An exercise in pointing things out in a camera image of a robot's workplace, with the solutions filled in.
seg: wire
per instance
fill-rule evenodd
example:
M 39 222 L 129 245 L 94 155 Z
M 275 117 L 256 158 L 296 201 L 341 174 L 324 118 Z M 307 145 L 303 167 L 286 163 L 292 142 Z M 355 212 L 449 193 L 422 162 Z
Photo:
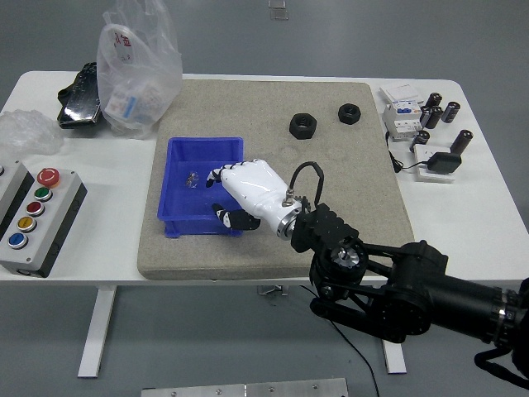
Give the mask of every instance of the wire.
M 306 161 L 303 164 L 301 164 L 293 173 L 292 179 L 290 180 L 289 188 L 291 190 L 294 189 L 294 184 L 296 183 L 296 178 L 298 177 L 299 172 L 305 168 L 311 166 L 315 171 L 317 176 L 320 178 L 320 180 L 317 183 L 317 189 L 316 189 L 316 197 L 314 198 L 314 207 L 317 207 L 317 204 L 320 202 L 320 197 L 322 196 L 323 191 L 323 180 L 325 179 L 323 175 L 323 170 L 320 168 L 320 166 L 317 164 L 316 161 Z
M 386 132 L 386 146 L 388 147 L 389 157 L 391 158 L 391 164 L 393 165 L 393 170 L 395 171 L 395 174 L 398 174 L 402 170 L 409 170 L 410 168 L 415 167 L 420 164 L 428 164 L 427 161 L 419 161 L 418 163 L 414 165 L 405 167 L 402 161 L 395 159 L 395 157 L 393 156 L 393 153 L 389 150 L 388 139 L 389 139 L 389 132 Z
M 314 293 L 314 291 L 310 290 L 309 288 L 307 288 L 305 285 L 300 285 L 301 288 L 307 290 L 308 292 L 310 292 L 312 295 L 314 295 L 316 298 L 318 298 L 317 294 Z M 353 350 L 355 350 L 355 352 L 360 356 L 360 358 L 364 361 L 364 363 L 367 365 L 367 367 L 369 368 L 369 372 L 371 373 L 371 378 L 373 379 L 373 385 L 374 385 L 374 390 L 377 394 L 377 397 L 380 397 L 380 391 L 379 391 L 379 385 L 377 384 L 377 380 L 376 378 L 374 377 L 374 371 L 373 371 L 373 367 L 371 366 L 371 364 L 369 363 L 369 361 L 367 361 L 367 358 L 365 358 L 365 356 L 360 352 L 360 350 L 358 350 L 358 348 L 353 345 L 353 343 L 346 337 L 346 335 L 336 326 L 336 324 L 331 321 L 331 320 L 328 320 L 329 323 L 332 324 L 332 326 L 334 327 L 334 329 L 340 334 L 340 336 L 346 341 L 346 343 L 351 346 L 353 348 Z

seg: yellow button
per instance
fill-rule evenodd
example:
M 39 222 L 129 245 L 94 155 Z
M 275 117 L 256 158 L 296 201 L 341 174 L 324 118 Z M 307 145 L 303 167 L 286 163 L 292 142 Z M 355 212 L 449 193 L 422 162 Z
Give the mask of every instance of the yellow button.
M 23 217 L 18 220 L 17 224 L 21 232 L 30 232 L 36 226 L 36 220 L 32 217 Z

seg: cylindrical capacitor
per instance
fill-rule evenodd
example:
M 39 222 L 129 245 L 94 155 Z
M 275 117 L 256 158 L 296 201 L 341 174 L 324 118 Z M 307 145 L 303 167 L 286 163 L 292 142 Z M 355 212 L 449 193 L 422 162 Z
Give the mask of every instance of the cylindrical capacitor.
M 428 122 L 428 119 L 431 116 L 431 109 L 427 108 L 426 106 L 421 106 L 421 111 L 422 111 L 422 115 L 421 115 L 421 119 L 420 119 L 421 127 L 424 128 L 424 126 Z
M 443 122 L 453 122 L 455 119 L 455 115 L 457 112 L 461 109 L 461 105 L 459 105 L 457 102 L 448 102 L 446 105 L 445 112 L 441 116 L 441 120 Z
M 463 153 L 473 137 L 474 134 L 469 130 L 461 130 L 452 146 L 450 146 L 450 153 L 456 153 L 457 155 Z
M 417 134 L 413 137 L 412 144 L 410 145 L 410 151 L 412 153 L 415 153 L 415 145 L 426 145 L 429 139 L 430 134 L 428 133 L 428 131 L 417 131 Z
M 427 102 L 424 106 L 427 108 L 431 108 L 433 106 L 439 106 L 439 103 L 443 100 L 443 97 L 440 93 L 431 93 L 430 97 L 428 98 Z
M 432 107 L 431 116 L 428 119 L 424 127 L 428 129 L 435 128 L 439 120 L 441 120 L 442 114 L 443 114 L 443 109 L 441 109 L 439 106 Z

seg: plastic bag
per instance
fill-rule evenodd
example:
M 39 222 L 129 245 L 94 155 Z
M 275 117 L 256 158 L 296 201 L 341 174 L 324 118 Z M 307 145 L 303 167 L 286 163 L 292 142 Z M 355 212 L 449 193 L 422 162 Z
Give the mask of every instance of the plastic bag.
M 182 88 L 182 58 L 162 0 L 117 0 L 103 13 L 98 92 L 117 135 L 146 136 Z
M 54 155 L 63 143 L 63 131 L 57 122 L 41 112 L 15 110 L 0 116 L 0 148 L 13 158 Z

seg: blue bin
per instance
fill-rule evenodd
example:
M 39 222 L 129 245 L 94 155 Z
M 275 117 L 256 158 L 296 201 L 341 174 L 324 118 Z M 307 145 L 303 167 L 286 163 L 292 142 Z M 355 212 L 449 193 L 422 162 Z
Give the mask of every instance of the blue bin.
M 211 170 L 242 160 L 242 138 L 169 139 L 158 206 L 158 219 L 165 223 L 165 235 L 240 236 L 242 231 L 231 230 L 222 224 L 213 212 L 212 204 L 219 203 L 228 210 L 241 209 L 241 206 L 222 184 L 206 188 L 206 180 Z

